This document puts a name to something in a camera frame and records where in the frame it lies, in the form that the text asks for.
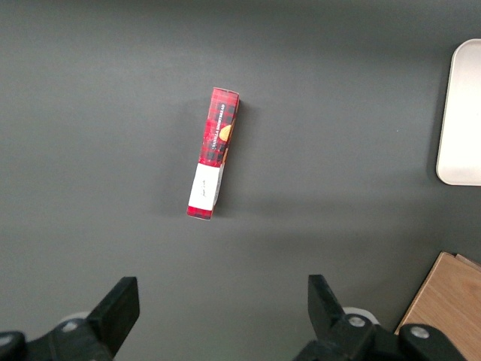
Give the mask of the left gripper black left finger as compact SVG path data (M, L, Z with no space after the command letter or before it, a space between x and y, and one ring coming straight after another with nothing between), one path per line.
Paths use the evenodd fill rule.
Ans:
M2 332L1 359L113 360L139 315L138 279L123 277L93 310L65 318L40 338Z

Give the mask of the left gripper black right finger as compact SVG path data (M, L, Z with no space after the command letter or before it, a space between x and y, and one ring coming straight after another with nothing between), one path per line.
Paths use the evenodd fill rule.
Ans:
M308 314L316 339L295 360L463 360L433 326L408 323L397 334L359 313L346 313L322 275L308 278Z

